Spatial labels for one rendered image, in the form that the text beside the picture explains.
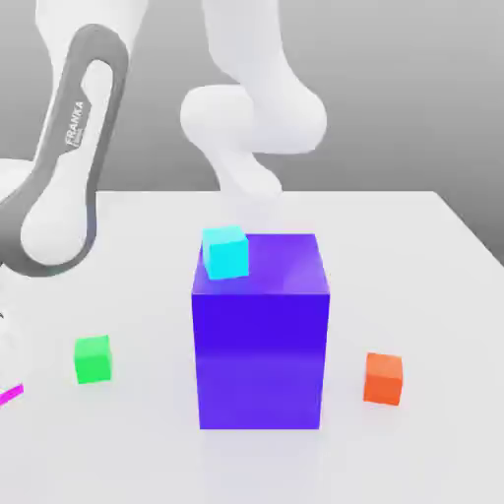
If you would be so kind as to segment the small green cube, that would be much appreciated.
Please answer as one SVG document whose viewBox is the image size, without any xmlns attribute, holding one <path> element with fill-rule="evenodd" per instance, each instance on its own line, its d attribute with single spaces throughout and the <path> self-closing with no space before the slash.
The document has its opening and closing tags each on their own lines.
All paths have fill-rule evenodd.
<svg viewBox="0 0 504 504">
<path fill-rule="evenodd" d="M 112 352 L 109 336 L 76 339 L 74 366 L 79 384 L 109 381 L 112 377 Z"/>
</svg>

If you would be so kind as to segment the small orange cube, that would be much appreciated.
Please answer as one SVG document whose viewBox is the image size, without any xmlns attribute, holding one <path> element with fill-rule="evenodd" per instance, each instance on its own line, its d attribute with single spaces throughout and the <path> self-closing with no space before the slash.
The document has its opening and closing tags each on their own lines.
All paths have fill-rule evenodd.
<svg viewBox="0 0 504 504">
<path fill-rule="evenodd" d="M 403 361 L 399 356 L 368 352 L 365 364 L 363 400 L 397 406 L 403 390 Z"/>
</svg>

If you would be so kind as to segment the small cyan cube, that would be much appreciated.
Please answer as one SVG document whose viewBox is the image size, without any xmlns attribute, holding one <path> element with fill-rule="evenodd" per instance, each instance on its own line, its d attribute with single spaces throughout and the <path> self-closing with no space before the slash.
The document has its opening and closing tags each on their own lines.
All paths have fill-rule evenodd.
<svg viewBox="0 0 504 504">
<path fill-rule="evenodd" d="M 204 265 L 212 281 L 249 275 L 249 242 L 240 226 L 205 228 L 202 246 Z"/>
</svg>

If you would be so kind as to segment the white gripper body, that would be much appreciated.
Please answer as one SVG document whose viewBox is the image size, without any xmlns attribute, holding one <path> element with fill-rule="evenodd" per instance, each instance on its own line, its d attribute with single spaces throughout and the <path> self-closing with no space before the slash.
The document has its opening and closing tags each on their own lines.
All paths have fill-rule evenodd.
<svg viewBox="0 0 504 504">
<path fill-rule="evenodd" d="M 20 384 L 23 374 L 22 341 L 7 312 L 0 309 L 0 394 Z"/>
</svg>

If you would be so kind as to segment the large blue box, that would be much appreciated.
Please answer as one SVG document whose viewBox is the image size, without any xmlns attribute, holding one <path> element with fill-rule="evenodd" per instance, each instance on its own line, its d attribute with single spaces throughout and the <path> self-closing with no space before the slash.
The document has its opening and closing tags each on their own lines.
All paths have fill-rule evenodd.
<svg viewBox="0 0 504 504">
<path fill-rule="evenodd" d="M 191 292 L 199 423 L 203 429 L 320 425 L 330 288 L 312 233 L 251 234 L 245 278 Z"/>
</svg>

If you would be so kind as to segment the small magenta cube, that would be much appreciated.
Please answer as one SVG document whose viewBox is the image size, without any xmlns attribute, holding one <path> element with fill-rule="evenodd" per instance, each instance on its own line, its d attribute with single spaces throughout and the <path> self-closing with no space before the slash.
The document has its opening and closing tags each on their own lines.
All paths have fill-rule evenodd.
<svg viewBox="0 0 504 504">
<path fill-rule="evenodd" d="M 0 391 L 0 408 L 17 398 L 24 392 L 24 384 L 20 383 L 6 390 Z"/>
</svg>

